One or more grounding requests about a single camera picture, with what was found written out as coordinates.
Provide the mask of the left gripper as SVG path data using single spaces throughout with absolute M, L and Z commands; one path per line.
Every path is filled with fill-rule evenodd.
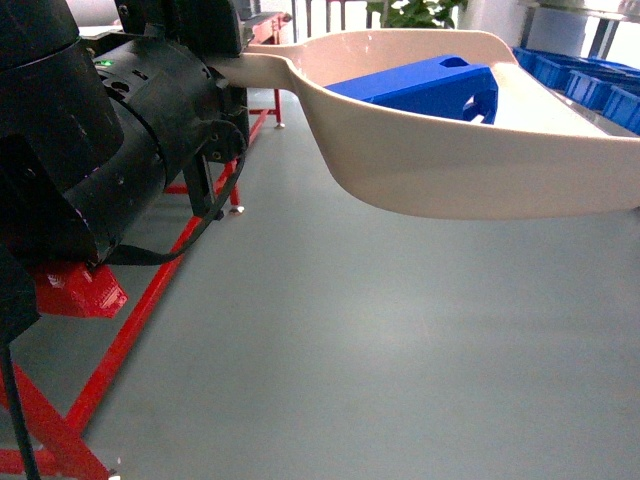
M 247 41 L 228 0 L 120 0 L 115 6 L 128 34 L 175 41 L 200 57 L 236 58 Z

